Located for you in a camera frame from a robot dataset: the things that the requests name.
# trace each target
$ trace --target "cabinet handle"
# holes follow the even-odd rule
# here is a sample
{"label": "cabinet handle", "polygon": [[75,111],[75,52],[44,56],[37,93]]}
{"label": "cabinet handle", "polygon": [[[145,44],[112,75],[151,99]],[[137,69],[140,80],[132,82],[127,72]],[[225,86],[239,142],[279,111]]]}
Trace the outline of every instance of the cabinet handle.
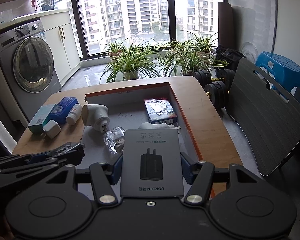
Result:
{"label": "cabinet handle", "polygon": [[59,28],[59,35],[60,35],[61,40],[63,41],[63,36],[62,36],[62,32],[61,32],[60,28]]}
{"label": "cabinet handle", "polygon": [[61,28],[61,30],[62,30],[62,33],[63,33],[63,39],[65,40],[66,39],[65,32],[63,31],[63,28]]}

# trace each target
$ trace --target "power adapter image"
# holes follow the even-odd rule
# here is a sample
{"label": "power adapter image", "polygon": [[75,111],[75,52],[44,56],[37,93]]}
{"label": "power adapter image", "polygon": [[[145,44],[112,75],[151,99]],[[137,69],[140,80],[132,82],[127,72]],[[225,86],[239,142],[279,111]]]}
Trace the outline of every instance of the power adapter image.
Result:
{"label": "power adapter image", "polygon": [[155,149],[153,149],[153,154],[150,153],[150,148],[148,148],[147,153],[141,155],[140,179],[163,179],[162,156],[156,155]]}

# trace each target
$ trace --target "washing machine door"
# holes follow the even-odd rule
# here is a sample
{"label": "washing machine door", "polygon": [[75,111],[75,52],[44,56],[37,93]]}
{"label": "washing machine door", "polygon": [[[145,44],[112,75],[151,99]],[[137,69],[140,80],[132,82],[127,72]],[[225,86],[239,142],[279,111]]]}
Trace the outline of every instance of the washing machine door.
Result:
{"label": "washing machine door", "polygon": [[49,45],[37,36],[24,39],[13,58],[13,74],[27,92],[46,89],[53,76],[53,56]]}

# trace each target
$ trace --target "control panel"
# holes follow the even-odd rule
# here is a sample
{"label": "control panel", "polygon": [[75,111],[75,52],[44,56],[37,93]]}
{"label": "control panel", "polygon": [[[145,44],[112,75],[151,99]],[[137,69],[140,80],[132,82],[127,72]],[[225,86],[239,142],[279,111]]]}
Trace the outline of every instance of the control panel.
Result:
{"label": "control panel", "polygon": [[43,31],[42,22],[38,20],[2,33],[0,34],[0,52],[19,40]]}

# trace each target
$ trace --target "blue stool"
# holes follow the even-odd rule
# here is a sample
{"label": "blue stool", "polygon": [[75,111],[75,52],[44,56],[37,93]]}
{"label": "blue stool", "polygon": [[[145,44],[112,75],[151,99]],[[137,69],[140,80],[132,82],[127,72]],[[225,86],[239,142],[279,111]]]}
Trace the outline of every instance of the blue stool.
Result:
{"label": "blue stool", "polygon": [[289,93],[300,88],[300,66],[284,56],[263,51],[257,59],[257,67],[264,67]]}

